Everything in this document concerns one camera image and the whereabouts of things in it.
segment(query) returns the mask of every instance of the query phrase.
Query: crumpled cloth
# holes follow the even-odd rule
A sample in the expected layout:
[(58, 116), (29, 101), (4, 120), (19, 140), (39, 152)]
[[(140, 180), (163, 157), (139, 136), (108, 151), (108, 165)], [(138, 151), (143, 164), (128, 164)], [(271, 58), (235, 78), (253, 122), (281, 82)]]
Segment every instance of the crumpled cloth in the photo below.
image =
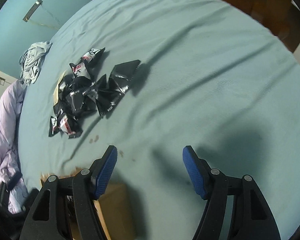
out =
[[(0, 98), (0, 183), (9, 182), (20, 171), (15, 131), (24, 99), (24, 89), (19, 82), (11, 84)], [(12, 189), (8, 209), (11, 213), (21, 211), (21, 205), (28, 196), (23, 178)]]
[(29, 86), (35, 83), (45, 55), (49, 52), (52, 43), (49, 41), (33, 43), (19, 59), (21, 66), (20, 81)]

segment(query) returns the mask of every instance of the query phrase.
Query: blue gripper pad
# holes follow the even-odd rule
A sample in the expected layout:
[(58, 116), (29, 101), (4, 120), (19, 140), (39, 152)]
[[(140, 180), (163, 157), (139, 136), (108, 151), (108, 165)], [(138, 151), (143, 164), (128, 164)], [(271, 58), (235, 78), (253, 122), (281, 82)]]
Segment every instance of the blue gripper pad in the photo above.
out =
[(100, 173), (96, 178), (96, 187), (94, 195), (96, 199), (99, 199), (101, 195), (103, 195), (106, 191), (106, 187), (108, 186), (110, 177), (114, 170), (114, 166), (117, 163), (118, 159), (118, 151), (116, 147), (113, 147), (111, 153), (108, 155), (105, 164), (103, 165)]
[(186, 166), (186, 169), (188, 171), (189, 177), (192, 181), (192, 184), (194, 186), (194, 191), (200, 195), (200, 197), (202, 199), (205, 199), (207, 192), (204, 189), (204, 177), (203, 175), (200, 173), (198, 166), (195, 164), (194, 158), (197, 158), (199, 160), (199, 158), (196, 156), (193, 156), (190, 153), (189, 148), (186, 146), (183, 148), (182, 151), (182, 159), (183, 159), (183, 163)]

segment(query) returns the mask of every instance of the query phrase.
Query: silver screw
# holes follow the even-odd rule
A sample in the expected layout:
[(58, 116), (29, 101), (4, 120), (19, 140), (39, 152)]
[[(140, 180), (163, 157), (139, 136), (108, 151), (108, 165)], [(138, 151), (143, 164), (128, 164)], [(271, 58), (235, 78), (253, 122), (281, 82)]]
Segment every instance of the silver screw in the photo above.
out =
[(211, 169), (211, 173), (213, 175), (218, 175), (220, 173), (220, 171), (218, 169)]
[(252, 181), (252, 178), (251, 178), (249, 175), (244, 176), (244, 179), (245, 179), (246, 181)]
[(90, 172), (89, 169), (83, 169), (83, 170), (81, 171), (81, 174), (82, 174), (82, 175), (88, 175), (89, 172)]
[(55, 175), (51, 175), (49, 178), (48, 178), (48, 181), (49, 182), (53, 182), (53, 181), (55, 181), (56, 180), (56, 176)]

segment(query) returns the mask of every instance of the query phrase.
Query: teal wall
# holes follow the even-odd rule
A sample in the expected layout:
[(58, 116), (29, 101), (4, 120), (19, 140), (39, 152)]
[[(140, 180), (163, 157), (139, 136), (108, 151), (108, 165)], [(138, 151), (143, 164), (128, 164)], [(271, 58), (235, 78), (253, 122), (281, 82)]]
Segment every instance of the teal wall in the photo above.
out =
[[(33, 25), (22, 19), (37, 0), (8, 0), (0, 10), (0, 71), (19, 78), (18, 60), (29, 46), (49, 41), (57, 30)], [(90, 0), (42, 0), (43, 6), (64, 24)], [(30, 18), (58, 27), (58, 23), (40, 6)]]

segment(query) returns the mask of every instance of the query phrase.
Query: bed sheet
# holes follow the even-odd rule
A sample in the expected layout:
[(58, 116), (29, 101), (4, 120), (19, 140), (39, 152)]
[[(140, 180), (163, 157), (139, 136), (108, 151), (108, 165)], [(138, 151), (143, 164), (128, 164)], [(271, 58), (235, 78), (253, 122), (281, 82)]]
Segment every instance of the bed sheet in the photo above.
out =
[[(115, 145), (111, 180), (129, 187), (138, 239), (192, 239), (205, 206), (182, 162), (182, 148), (192, 145), (226, 175), (252, 175), (282, 239), (293, 234), (300, 224), (300, 66), (266, 28), (220, 0), (93, 0), (51, 41), (20, 118), (28, 189), (40, 188), (41, 173), (87, 168)], [(110, 116), (86, 118), (80, 138), (48, 138), (59, 76), (103, 47), (98, 78), (116, 64), (142, 61), (131, 90)], [(228, 223), (231, 205), (227, 214)]]

